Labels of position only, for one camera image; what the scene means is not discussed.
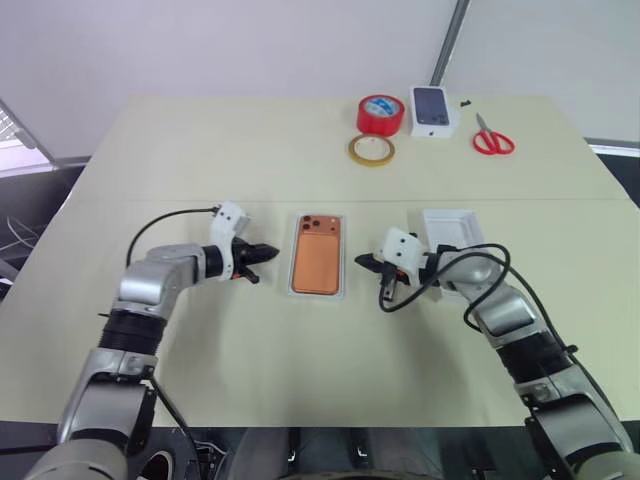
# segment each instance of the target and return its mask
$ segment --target beige tabletop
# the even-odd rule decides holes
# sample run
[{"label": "beige tabletop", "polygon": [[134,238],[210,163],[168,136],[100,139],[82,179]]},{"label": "beige tabletop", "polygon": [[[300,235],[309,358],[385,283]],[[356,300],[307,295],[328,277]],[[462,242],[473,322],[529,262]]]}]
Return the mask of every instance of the beige tabletop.
[{"label": "beige tabletop", "polygon": [[[637,419],[637,209],[547,100],[471,100],[466,108],[477,106],[516,140],[513,158],[471,150],[475,110],[463,109],[449,141],[393,137],[396,158],[372,170],[345,153],[357,133],[356,99],[134,101],[0,307],[3,419],[57,420],[142,224],[225,199],[252,217],[247,240],[282,251],[256,267],[259,285],[212,280],[180,298],[158,374],[189,423],[521,424],[526,410],[510,377],[463,324],[461,305],[425,296],[384,314],[378,279],[353,263],[389,226],[425,238],[424,208],[474,210],[485,238],[511,250],[567,343],[581,347],[620,416]],[[177,122],[169,130],[167,115]],[[345,216],[341,302],[286,294],[295,216],[309,210]],[[205,214],[167,220],[142,237],[137,256],[159,244],[207,243],[208,227]],[[160,407],[156,423],[171,424]]]}]

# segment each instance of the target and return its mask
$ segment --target black cable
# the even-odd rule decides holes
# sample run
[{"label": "black cable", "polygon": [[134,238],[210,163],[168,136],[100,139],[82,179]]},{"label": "black cable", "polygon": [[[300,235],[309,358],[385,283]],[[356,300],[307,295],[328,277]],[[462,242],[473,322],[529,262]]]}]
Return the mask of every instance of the black cable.
[{"label": "black cable", "polygon": [[384,304],[384,288],[385,288],[385,285],[384,284],[381,285],[380,293],[378,294],[378,305],[380,306],[380,309],[383,312],[392,313],[392,312],[396,312],[396,311],[400,310],[401,308],[406,307],[411,302],[413,302],[416,298],[418,298],[420,295],[422,295],[429,287],[431,287],[434,284],[434,282],[436,280],[438,280],[438,278],[441,277],[445,272],[449,271],[451,268],[453,268],[455,265],[457,265],[461,261],[465,260],[466,258],[471,258],[471,257],[488,258],[488,259],[493,260],[493,261],[499,263],[500,265],[504,266],[504,262],[501,259],[499,259],[498,257],[496,257],[494,255],[491,255],[489,253],[484,253],[484,252],[465,253],[465,254],[460,255],[459,257],[454,258],[453,260],[451,260],[444,267],[442,267],[440,270],[438,270],[436,273],[434,273],[431,277],[429,277],[425,281],[425,283],[420,285],[420,287],[415,292],[413,292],[411,295],[409,295],[407,298],[405,298],[402,302],[397,303],[397,304],[395,304],[395,305],[393,305],[391,307],[387,307]]},{"label": "black cable", "polygon": [[582,371],[584,376],[587,378],[589,383],[591,383],[591,385],[593,386],[594,390],[598,393],[598,395],[600,395],[602,397],[602,399],[609,406],[611,411],[613,411],[613,413],[615,414],[615,410],[614,410],[613,406],[611,405],[611,402],[609,401],[609,398],[604,393],[604,391],[602,390],[602,388],[600,387],[598,382],[595,380],[595,378],[593,378],[593,376],[584,367],[584,365],[582,365],[582,362],[580,362],[580,360],[578,360],[578,358],[576,358],[576,356],[574,355],[574,353],[577,351],[577,348],[574,345],[567,346],[564,343],[564,341],[562,340],[562,337],[560,337],[560,335],[558,334],[558,331],[556,330],[555,326],[553,325],[553,322],[551,321],[551,318],[549,317],[549,314],[547,313],[547,310],[544,307],[544,304],[542,303],[542,301],[540,300],[540,297],[538,297],[538,294],[536,293],[536,291],[529,284],[529,282],[527,282],[527,280],[515,268],[511,267],[511,256],[509,255],[508,250],[506,248],[504,248],[504,247],[500,248],[501,245],[499,245],[499,244],[483,244],[483,245],[477,245],[477,246],[473,246],[473,247],[469,247],[469,248],[481,248],[481,247],[489,247],[489,246],[502,250],[502,252],[505,254],[505,260],[502,260],[502,259],[500,259],[498,257],[495,257],[494,255],[490,255],[490,254],[482,253],[482,252],[472,252],[472,253],[467,253],[467,254],[461,255],[458,258],[456,258],[456,259],[452,260],[451,262],[449,262],[447,265],[445,265],[440,270],[438,270],[430,278],[428,278],[427,281],[423,285],[421,285],[420,288],[418,288],[418,290],[416,290],[413,294],[409,295],[405,300],[403,300],[402,302],[400,302],[400,303],[398,303],[398,304],[396,304],[396,305],[394,305],[392,307],[387,307],[386,305],[384,305],[384,285],[382,285],[381,288],[380,288],[380,293],[378,294],[378,304],[380,305],[380,308],[385,312],[391,313],[391,312],[395,312],[395,311],[407,306],[408,304],[413,302],[416,298],[418,298],[420,295],[422,295],[431,285],[433,285],[433,283],[440,276],[442,276],[442,274],[444,274],[447,270],[449,270],[449,268],[451,268],[453,265],[455,265],[456,263],[462,261],[465,258],[470,258],[470,257],[485,257],[485,258],[489,258],[489,259],[493,260],[494,262],[500,264],[503,267],[502,272],[500,274],[500,277],[498,277],[498,279],[496,279],[496,282],[491,286],[491,288],[489,288],[487,290],[487,292],[485,292],[485,294],[483,294],[482,296],[478,297],[471,305],[469,305],[469,308],[467,308],[467,310],[464,313],[465,323],[469,327],[471,327],[472,329],[474,329],[476,331],[480,331],[480,329],[476,325],[473,325],[469,321],[468,315],[473,311],[474,308],[476,308],[482,301],[486,300],[486,298],[489,295],[491,295],[491,293],[493,293],[498,288],[498,286],[500,285],[500,283],[502,283],[502,281],[504,281],[504,279],[505,279],[505,277],[507,276],[508,273],[511,273],[518,280],[518,282],[520,282],[520,284],[524,287],[524,289],[527,291],[527,293],[529,294],[529,296],[531,297],[531,299],[535,303],[536,308],[540,312],[540,316],[542,317],[545,325],[549,329],[549,332],[551,333],[551,335],[553,336],[555,341],[558,343],[558,345],[560,345],[560,348],[567,354],[569,359],[571,359],[571,361],[575,365],[577,365],[578,368],[580,368],[580,370]]},{"label": "black cable", "polygon": [[495,292],[500,286],[500,284],[504,282],[504,279],[507,277],[507,274],[509,273],[509,268],[511,268],[511,254],[509,253],[509,250],[507,250],[507,247],[500,245],[499,243],[482,243],[479,245],[474,245],[472,247],[463,248],[462,250],[469,250],[472,248],[497,248],[502,252],[502,255],[504,256],[504,264],[502,265],[502,272],[500,272],[500,275],[498,276],[496,281],[493,283],[493,285],[491,285],[491,287],[487,289],[486,292],[484,292],[482,295],[476,298],[473,302],[471,302],[471,304],[469,304],[467,309],[464,311],[464,314],[462,315],[462,319],[464,320],[464,323],[469,328],[472,328],[476,332],[482,333],[480,328],[477,325],[474,325],[471,322],[471,319],[469,317],[471,316],[471,313],[476,309],[476,307],[480,305],[482,302],[484,302],[489,297],[489,295]]},{"label": "black cable", "polygon": [[38,452],[48,452],[52,448],[56,447],[57,444],[51,445],[29,445],[27,447],[12,447],[12,448],[2,448],[0,449],[0,456],[3,455],[19,455],[23,453],[38,453]]},{"label": "black cable", "polygon": [[162,389],[162,387],[160,387],[160,385],[158,384],[158,381],[155,379],[155,377],[152,376],[149,379],[149,381],[151,382],[151,386],[153,387],[153,389],[156,391],[156,393],[158,395],[158,398],[160,399],[162,404],[165,406],[165,408],[167,409],[169,414],[176,421],[176,423],[178,424],[178,428],[180,428],[180,431],[182,432],[182,434],[187,438],[187,441],[189,442],[189,445],[191,446],[192,453],[193,453],[193,456],[194,456],[195,461],[196,461],[196,468],[198,469],[198,477],[200,477],[202,480],[206,480],[205,475],[202,473],[202,470],[200,469],[200,459],[199,459],[199,456],[198,456],[198,447],[196,446],[196,441],[194,440],[193,435],[191,435],[191,431],[190,431],[189,427],[187,426],[187,422],[185,422],[184,418],[182,417],[182,415],[180,415],[180,412],[178,411],[178,409],[176,408],[174,403],[167,396],[167,394]]},{"label": "black cable", "polygon": [[562,340],[562,338],[558,334],[558,331],[556,330],[555,326],[553,325],[553,322],[549,318],[549,314],[547,313],[547,310],[544,308],[544,305],[540,301],[540,298],[536,294],[536,292],[533,289],[533,287],[531,287],[531,285],[529,285],[529,283],[524,279],[524,277],[522,275],[520,275],[516,271],[515,268],[511,267],[509,271],[511,272],[511,274],[514,277],[516,277],[518,282],[520,282],[522,284],[522,286],[527,291],[529,296],[533,299],[533,302],[536,304],[536,307],[538,308],[538,311],[540,312],[540,315],[542,316],[542,318],[544,320],[544,323],[547,325],[547,328],[551,332],[551,335],[553,336],[553,338],[560,345],[560,348],[562,348],[562,350],[564,350],[567,353],[567,356],[571,359],[571,361],[575,365],[577,365],[580,370],[582,370],[582,373],[584,374],[584,376],[587,377],[587,380],[589,380],[589,382],[593,386],[593,389],[598,393],[598,395],[600,395],[602,397],[602,399],[609,406],[611,411],[615,414],[616,411],[613,408],[613,405],[611,405],[611,402],[609,401],[609,397],[607,397],[607,395],[604,393],[604,391],[602,390],[602,388],[600,387],[600,385],[598,384],[596,379],[593,378],[591,373],[589,373],[589,371],[585,368],[585,366],[582,365],[582,362],[580,360],[578,360],[578,358],[574,355],[574,353],[578,351],[577,347],[575,345],[569,345],[569,346],[565,345],[564,341]]},{"label": "black cable", "polygon": [[218,207],[190,208],[188,210],[176,210],[174,212],[165,213],[164,215],[160,215],[159,217],[154,218],[149,223],[147,223],[144,227],[142,227],[138,231],[138,233],[136,233],[136,235],[133,237],[133,240],[131,240],[131,243],[129,244],[129,248],[127,249],[126,266],[128,267],[129,265],[131,265],[131,255],[133,254],[133,248],[136,246],[136,242],[138,241],[138,239],[142,236],[144,232],[146,232],[149,229],[149,227],[158,223],[160,220],[164,220],[165,218],[173,217],[175,215],[183,215],[185,213],[203,213],[203,212],[216,213],[217,211],[218,211]]}]

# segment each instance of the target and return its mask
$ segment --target red tape roll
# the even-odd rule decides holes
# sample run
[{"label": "red tape roll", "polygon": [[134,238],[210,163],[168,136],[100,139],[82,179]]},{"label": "red tape roll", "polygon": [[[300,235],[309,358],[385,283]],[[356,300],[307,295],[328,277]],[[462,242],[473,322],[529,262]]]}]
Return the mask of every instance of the red tape roll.
[{"label": "red tape roll", "polygon": [[388,137],[400,130],[404,105],[389,95],[370,95],[358,105],[357,127],[362,133]]}]

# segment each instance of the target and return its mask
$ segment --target white tray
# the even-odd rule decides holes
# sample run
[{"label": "white tray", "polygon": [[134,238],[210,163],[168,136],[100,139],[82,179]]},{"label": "white tray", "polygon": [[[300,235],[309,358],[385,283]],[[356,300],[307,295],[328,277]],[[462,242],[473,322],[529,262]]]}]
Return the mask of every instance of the white tray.
[{"label": "white tray", "polygon": [[[424,210],[424,228],[429,240],[429,250],[435,252],[438,245],[457,248],[484,243],[478,219],[473,210]],[[457,292],[440,288],[442,298],[455,302],[466,302]]]}]

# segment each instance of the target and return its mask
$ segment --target white backdrop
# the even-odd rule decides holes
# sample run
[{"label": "white backdrop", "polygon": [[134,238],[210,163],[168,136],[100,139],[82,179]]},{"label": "white backdrop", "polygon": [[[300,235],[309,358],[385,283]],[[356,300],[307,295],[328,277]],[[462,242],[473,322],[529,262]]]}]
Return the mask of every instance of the white backdrop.
[{"label": "white backdrop", "polygon": [[443,84],[552,97],[585,137],[640,140],[640,1],[471,0]]},{"label": "white backdrop", "polygon": [[[56,158],[135,94],[406,95],[455,0],[3,0],[0,98]],[[170,135],[171,124],[159,135]]]}]

